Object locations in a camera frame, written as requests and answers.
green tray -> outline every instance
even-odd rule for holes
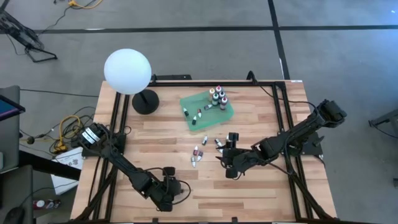
[[[182,98],[180,100],[181,113],[182,116],[184,116],[187,120],[189,130],[196,131],[202,128],[206,128],[211,125],[227,121],[232,118],[232,115],[234,115],[234,110],[232,109],[229,99],[225,110],[221,110],[220,105],[213,106],[212,108],[205,110],[204,107],[211,104],[208,97],[209,92],[205,91],[203,93]],[[182,108],[188,110],[189,116],[184,115]],[[198,116],[198,109],[201,109],[201,118],[199,118]],[[196,125],[192,125],[192,119],[195,115],[197,117],[197,123]]]

white lamp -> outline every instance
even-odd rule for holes
[[[105,62],[105,79],[117,92],[134,95],[132,106],[140,114],[150,114],[159,106],[159,97],[152,90],[145,90],[152,76],[148,59],[133,49],[113,52]]]

wooden table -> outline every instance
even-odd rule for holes
[[[289,100],[306,101],[304,85],[286,81]],[[230,222],[238,217],[240,222],[291,221],[295,220],[286,174],[271,167],[253,167],[239,180],[225,178],[225,170],[215,156],[214,139],[225,141],[229,132],[239,133],[238,147],[250,145],[264,137],[275,136],[279,127],[275,115],[273,98],[259,87],[225,87],[235,114],[228,122],[200,131],[191,132],[180,108],[180,98],[207,90],[206,87],[152,87],[160,99],[159,108],[150,115],[137,114],[130,104],[126,124],[132,128],[127,135],[124,156],[135,166],[176,167],[176,176],[187,181],[192,188],[189,198],[174,206],[172,212],[157,212],[150,199],[144,200],[132,187],[128,178],[118,174],[113,204],[112,222]],[[103,82],[95,114],[95,122],[109,124],[116,92]],[[294,123],[304,120],[310,113],[307,104],[291,103]],[[206,146],[203,137],[208,135]],[[197,167],[191,165],[193,148],[198,145],[204,152]],[[88,194],[97,158],[88,158],[80,176],[71,218],[77,217],[88,203]],[[302,156],[303,168],[309,191],[330,215],[335,216],[328,179],[323,164],[313,156]],[[274,162],[285,169],[283,158]],[[302,216],[305,209],[297,189]],[[176,200],[184,198],[178,195]],[[104,195],[101,215],[104,217],[108,194]]]

lamp base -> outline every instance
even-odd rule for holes
[[[132,98],[132,107],[139,114],[153,113],[159,106],[159,97],[152,90],[142,90]]]

